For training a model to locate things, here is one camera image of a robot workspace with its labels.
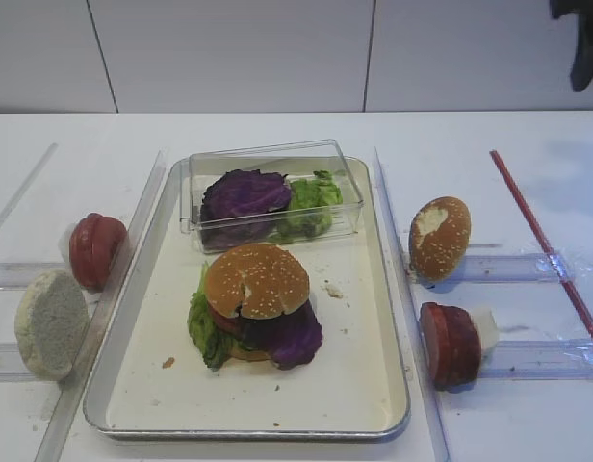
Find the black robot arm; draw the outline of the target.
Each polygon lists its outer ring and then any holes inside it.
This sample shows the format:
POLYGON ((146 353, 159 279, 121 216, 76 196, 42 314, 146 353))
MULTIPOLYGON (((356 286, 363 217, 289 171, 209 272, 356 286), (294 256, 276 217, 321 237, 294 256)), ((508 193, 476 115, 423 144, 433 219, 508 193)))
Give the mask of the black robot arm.
POLYGON ((550 0, 552 19, 577 17, 577 45, 570 71, 573 92, 584 91, 593 80, 593 0, 550 0))

